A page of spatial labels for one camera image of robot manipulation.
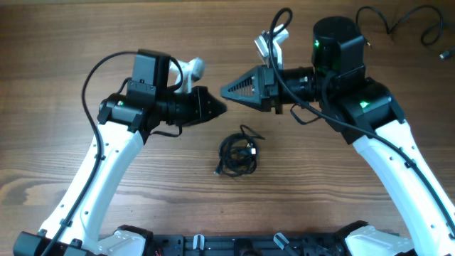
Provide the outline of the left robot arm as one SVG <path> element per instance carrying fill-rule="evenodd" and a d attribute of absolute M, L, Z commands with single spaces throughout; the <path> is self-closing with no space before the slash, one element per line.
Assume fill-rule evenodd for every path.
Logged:
<path fill-rule="evenodd" d="M 17 237 L 15 255 L 160 255 L 151 231 L 130 225 L 100 238 L 107 208 L 129 165 L 165 123 L 179 129 L 208 122 L 227 107 L 198 85 L 200 58 L 136 50 L 132 75 L 90 117 L 93 140 L 58 207 L 37 233 Z"/>

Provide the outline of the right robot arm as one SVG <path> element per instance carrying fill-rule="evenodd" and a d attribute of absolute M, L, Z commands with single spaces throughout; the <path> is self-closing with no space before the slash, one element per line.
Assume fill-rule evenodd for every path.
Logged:
<path fill-rule="evenodd" d="M 376 230 L 366 222 L 334 235 L 332 254 L 453 255 L 454 204 L 445 194 L 413 139 L 392 93 L 365 74 L 364 37 L 349 18 L 331 16 L 313 28 L 312 65 L 286 70 L 281 43 L 285 25 L 273 23 L 255 40 L 263 59 L 223 87 L 227 100 L 277 113 L 285 104 L 310 109 L 366 160 L 386 188 L 410 239 Z"/>

